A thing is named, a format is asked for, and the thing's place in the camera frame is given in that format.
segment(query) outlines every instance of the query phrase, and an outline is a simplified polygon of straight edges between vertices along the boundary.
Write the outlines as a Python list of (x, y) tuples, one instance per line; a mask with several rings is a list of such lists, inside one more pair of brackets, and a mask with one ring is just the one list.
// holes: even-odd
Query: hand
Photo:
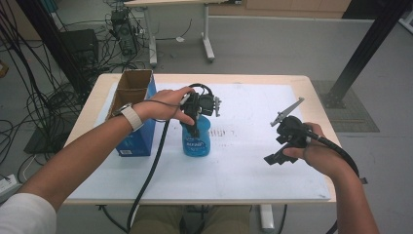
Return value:
[(194, 120), (179, 110), (179, 102), (191, 92), (195, 92), (190, 87), (183, 87), (180, 90), (161, 90), (153, 95), (149, 101), (143, 101), (133, 106), (142, 121), (146, 119), (169, 120), (177, 119), (188, 125), (194, 125)]
[[(313, 123), (306, 124), (313, 128), (313, 132), (315, 134), (325, 137), (320, 125)], [(343, 173), (342, 170), (349, 170), (352, 172), (350, 166), (337, 152), (314, 139), (312, 139), (312, 141), (304, 149), (286, 148), (282, 153), (286, 156), (304, 159), (307, 164), (331, 178)]]

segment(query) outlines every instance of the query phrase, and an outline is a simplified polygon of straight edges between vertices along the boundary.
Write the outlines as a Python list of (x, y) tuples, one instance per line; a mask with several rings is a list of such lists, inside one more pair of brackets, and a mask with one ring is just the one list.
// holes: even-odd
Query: white sleeve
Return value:
[(56, 212), (37, 195), (18, 193), (0, 207), (2, 234), (55, 234)]

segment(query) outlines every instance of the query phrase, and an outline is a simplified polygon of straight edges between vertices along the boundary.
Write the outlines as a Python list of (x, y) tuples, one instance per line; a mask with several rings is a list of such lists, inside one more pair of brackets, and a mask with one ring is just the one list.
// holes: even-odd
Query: finger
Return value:
[(182, 87), (182, 88), (179, 89), (179, 90), (176, 90), (176, 92), (179, 93), (179, 94), (182, 95), (182, 96), (185, 96), (185, 95), (188, 94), (188, 93), (194, 93), (195, 90), (194, 90), (193, 88), (191, 88), (191, 87), (185, 86), (185, 87)]
[(189, 117), (188, 115), (184, 114), (181, 111), (176, 112), (175, 116), (173, 117), (179, 121), (181, 121), (182, 123), (185, 123), (187, 125), (194, 125), (195, 121)]
[(293, 157), (293, 158), (304, 158), (304, 149), (303, 148), (285, 148), (282, 153), (286, 156)]
[(324, 133), (322, 132), (322, 128), (321, 128), (320, 125), (315, 124), (315, 123), (311, 123), (311, 122), (307, 122), (307, 123), (304, 123), (304, 124), (310, 126), (312, 128), (313, 133), (324, 137)]

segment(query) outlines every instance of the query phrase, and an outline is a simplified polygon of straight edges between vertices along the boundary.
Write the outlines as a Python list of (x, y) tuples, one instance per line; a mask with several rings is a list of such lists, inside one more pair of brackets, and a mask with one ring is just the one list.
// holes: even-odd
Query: label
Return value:
[(185, 147), (187, 150), (192, 151), (192, 152), (200, 152), (200, 151), (207, 150), (207, 146), (203, 141), (197, 138), (192, 138), (192, 137), (186, 137)]
[(119, 150), (119, 152), (121, 153), (121, 154), (131, 154), (131, 151), (130, 150)]

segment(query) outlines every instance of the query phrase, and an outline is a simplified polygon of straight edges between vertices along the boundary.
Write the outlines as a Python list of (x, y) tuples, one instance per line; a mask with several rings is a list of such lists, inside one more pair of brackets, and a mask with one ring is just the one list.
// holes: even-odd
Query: cardboard box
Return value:
[[(139, 103), (156, 94), (155, 80), (152, 70), (128, 70), (122, 74), (115, 91), (107, 119), (112, 118), (112, 112), (128, 102)], [(136, 157), (150, 156), (156, 121), (146, 120), (143, 126), (130, 133), (116, 150), (120, 156)]]

